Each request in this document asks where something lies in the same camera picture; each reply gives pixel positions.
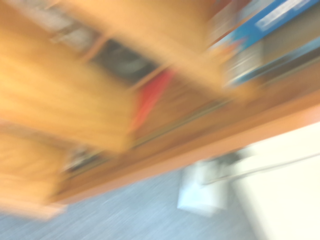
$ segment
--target wooden shelf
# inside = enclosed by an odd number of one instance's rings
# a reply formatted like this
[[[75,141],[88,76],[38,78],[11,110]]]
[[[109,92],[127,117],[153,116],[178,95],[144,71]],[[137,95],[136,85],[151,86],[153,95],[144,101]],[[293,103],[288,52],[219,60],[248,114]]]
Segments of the wooden shelf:
[[[251,99],[255,84],[228,91],[219,55],[207,51],[211,0],[61,0],[60,7],[156,63],[169,64],[209,97]]]
[[[0,116],[110,153],[130,147],[135,94],[0,2]]]
[[[0,129],[0,211],[49,219],[64,205],[51,203],[64,179],[67,150],[17,131]]]

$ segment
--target dark object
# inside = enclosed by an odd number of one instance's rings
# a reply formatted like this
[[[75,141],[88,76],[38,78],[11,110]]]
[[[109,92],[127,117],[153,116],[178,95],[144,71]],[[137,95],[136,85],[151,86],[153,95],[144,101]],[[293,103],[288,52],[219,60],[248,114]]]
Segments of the dark object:
[[[239,77],[234,81],[235,85],[240,85],[257,77],[265,77],[271,80],[279,77],[295,68],[298,68],[320,56],[320,37],[308,42],[288,54],[279,57],[255,70]]]
[[[111,39],[93,59],[113,74],[135,84],[157,66],[149,59]]]

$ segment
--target black object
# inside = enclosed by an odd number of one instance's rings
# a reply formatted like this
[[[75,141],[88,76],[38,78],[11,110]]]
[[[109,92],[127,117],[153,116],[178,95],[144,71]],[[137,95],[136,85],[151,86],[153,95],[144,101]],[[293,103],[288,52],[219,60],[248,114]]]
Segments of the black object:
[[[93,61],[131,84],[137,83],[157,68],[152,61],[114,39],[106,42]]]

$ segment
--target orange wood trim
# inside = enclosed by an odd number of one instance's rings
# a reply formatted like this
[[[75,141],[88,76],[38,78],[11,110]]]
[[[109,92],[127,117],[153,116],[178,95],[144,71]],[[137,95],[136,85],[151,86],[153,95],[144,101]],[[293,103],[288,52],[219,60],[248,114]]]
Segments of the orange wood trim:
[[[109,39],[110,35],[107,36],[102,34],[100,37],[98,37],[92,47],[81,57],[81,61],[88,62],[91,60]]]
[[[62,192],[69,204],[320,121],[320,90]]]
[[[143,85],[147,84],[150,80],[159,75],[162,71],[166,70],[169,67],[169,64],[162,64],[157,67],[154,71],[147,74],[140,81],[138,81],[135,85],[133,85],[130,90],[135,91],[141,88]]]

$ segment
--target blue book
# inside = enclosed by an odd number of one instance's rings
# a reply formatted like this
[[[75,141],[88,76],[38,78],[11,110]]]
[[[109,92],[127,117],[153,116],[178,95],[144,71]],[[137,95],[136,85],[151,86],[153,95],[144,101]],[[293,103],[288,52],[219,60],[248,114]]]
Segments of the blue book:
[[[274,0],[226,38],[232,39],[232,42],[240,41],[239,51],[243,51],[318,2],[319,0]]]

